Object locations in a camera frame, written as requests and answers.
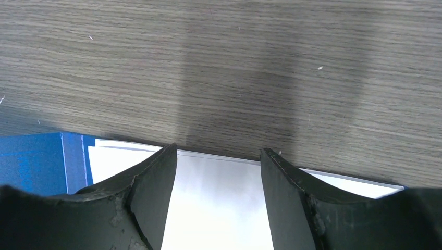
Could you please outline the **white paper sheets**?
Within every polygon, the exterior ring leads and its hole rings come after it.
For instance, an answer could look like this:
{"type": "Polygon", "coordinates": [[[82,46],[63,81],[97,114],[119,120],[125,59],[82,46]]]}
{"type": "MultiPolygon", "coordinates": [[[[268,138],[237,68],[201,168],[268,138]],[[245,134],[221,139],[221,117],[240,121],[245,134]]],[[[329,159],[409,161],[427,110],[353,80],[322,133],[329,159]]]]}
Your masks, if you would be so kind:
{"type": "MultiPolygon", "coordinates": [[[[142,162],[161,147],[95,139],[93,183],[142,162]]],[[[380,198],[404,186],[301,168],[339,189],[380,198]]],[[[161,249],[274,249],[259,161],[177,150],[161,249]]]]}

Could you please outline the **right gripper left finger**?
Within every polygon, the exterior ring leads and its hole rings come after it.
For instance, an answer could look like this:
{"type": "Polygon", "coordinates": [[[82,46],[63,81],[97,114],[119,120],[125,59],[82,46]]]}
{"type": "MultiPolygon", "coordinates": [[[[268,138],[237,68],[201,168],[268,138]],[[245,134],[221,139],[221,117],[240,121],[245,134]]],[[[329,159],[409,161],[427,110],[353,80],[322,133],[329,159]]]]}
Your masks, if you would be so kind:
{"type": "Polygon", "coordinates": [[[177,145],[68,195],[1,186],[1,249],[161,249],[177,145]]]}

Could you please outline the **blue plastic folder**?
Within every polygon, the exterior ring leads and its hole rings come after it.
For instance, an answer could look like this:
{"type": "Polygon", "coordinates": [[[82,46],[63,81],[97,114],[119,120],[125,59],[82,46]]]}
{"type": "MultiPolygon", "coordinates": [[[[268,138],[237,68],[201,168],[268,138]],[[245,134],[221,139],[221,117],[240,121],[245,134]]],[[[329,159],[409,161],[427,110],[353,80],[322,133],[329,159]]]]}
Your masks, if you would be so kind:
{"type": "Polygon", "coordinates": [[[70,132],[1,138],[1,185],[43,196],[93,185],[89,147],[95,137],[70,132]]]}

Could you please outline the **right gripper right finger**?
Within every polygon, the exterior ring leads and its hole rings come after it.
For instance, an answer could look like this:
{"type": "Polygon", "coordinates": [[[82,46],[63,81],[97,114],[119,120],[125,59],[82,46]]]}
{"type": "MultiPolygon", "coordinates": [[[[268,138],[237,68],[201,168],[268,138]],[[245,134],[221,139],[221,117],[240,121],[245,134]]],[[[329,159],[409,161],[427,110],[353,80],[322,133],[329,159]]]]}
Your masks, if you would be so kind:
{"type": "Polygon", "coordinates": [[[332,186],[270,148],[260,165],[274,249],[441,249],[441,189],[373,199],[332,186]]]}

